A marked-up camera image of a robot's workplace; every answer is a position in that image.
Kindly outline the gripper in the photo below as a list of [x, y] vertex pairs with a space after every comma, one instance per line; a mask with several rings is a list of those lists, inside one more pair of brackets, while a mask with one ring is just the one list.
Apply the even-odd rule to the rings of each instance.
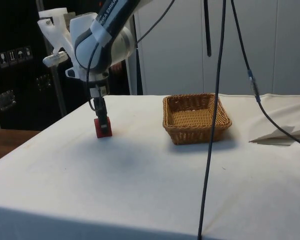
[[107, 79], [91, 81], [88, 83], [90, 97], [94, 99], [94, 106], [98, 120], [98, 126], [102, 133], [108, 132], [107, 107], [104, 96], [109, 94]]

